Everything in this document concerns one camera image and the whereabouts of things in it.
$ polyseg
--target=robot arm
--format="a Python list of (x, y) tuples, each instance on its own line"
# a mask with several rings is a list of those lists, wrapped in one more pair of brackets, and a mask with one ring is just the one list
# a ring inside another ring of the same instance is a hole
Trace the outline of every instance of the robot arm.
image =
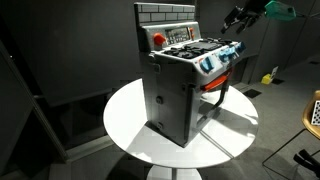
[(240, 24), (237, 34), (251, 27), (261, 16), (265, 14), (268, 18), (279, 20), (292, 20), (296, 17), (292, 6), (277, 2), (275, 0), (247, 0), (244, 8), (235, 7), (224, 19), (221, 33), (224, 34), (230, 26)]

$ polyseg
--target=gray floor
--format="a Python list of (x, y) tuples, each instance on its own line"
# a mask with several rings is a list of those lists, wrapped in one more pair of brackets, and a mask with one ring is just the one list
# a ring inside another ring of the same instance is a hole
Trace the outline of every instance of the gray floor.
[[(304, 107), (313, 92), (320, 89), (319, 69), (320, 64), (305, 62), (278, 74), (277, 78), (285, 81), (280, 85), (238, 85), (242, 92), (248, 89), (262, 92), (251, 99), (259, 114), (257, 138), (236, 159), (219, 166), (199, 169), (203, 180), (284, 179), (264, 168), (261, 162), (303, 128), (301, 115)], [(312, 172), (296, 166), (292, 160), (293, 155), (304, 148), (311, 153), (319, 150), (319, 140), (305, 132), (270, 159), (267, 165), (291, 179), (317, 179)], [(320, 160), (320, 153), (315, 157)], [(119, 180), (143, 180), (150, 167), (150, 164), (128, 156), (113, 145), (72, 164), (53, 164), (49, 179), (111, 180), (113, 176)]]

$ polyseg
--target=dark gray wall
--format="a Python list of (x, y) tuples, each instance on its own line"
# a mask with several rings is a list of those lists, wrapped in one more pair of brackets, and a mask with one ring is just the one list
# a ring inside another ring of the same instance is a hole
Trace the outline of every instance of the dark gray wall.
[(0, 175), (33, 107), (6, 59), (9, 55), (0, 41)]
[(316, 1), (307, 18), (288, 67), (320, 55), (320, 1)]
[(236, 34), (235, 25), (231, 27), (225, 34), (221, 34), (220, 30), (224, 24), (224, 18), (231, 12), (235, 6), (243, 7), (245, 0), (200, 0), (200, 30), (205, 37), (226, 38), (236, 41), (243, 41), (247, 47), (243, 58), (257, 55), (267, 27), (267, 19), (262, 17), (252, 28)]
[(134, 2), (2, 0), (0, 14), (45, 98), (58, 105), (141, 76)]
[[(293, 5), (295, 10), (308, 15), (313, 7), (314, 0), (283, 0), (286, 4)], [(296, 18), (293, 21), (270, 20), (259, 58), (252, 74), (252, 82), (271, 73), (272, 68), (279, 66), (279, 71), (292, 65), (290, 57), (296, 45), (300, 46), (298, 39), (306, 23), (306, 18)]]

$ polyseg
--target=switch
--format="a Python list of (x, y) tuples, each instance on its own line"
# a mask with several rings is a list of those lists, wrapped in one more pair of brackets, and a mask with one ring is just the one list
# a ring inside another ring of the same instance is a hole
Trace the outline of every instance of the switch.
[(155, 33), (153, 35), (153, 41), (157, 46), (162, 46), (162, 44), (166, 41), (166, 38), (161, 33)]
[(200, 68), (205, 72), (209, 73), (212, 69), (214, 69), (213, 62), (211, 60), (211, 57), (206, 57), (200, 62)]

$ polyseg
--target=control panel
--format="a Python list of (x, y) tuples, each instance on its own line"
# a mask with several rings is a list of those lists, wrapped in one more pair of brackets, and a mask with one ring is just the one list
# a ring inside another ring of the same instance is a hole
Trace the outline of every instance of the control panel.
[(159, 51), (173, 44), (201, 38), (197, 22), (142, 26), (151, 51)]

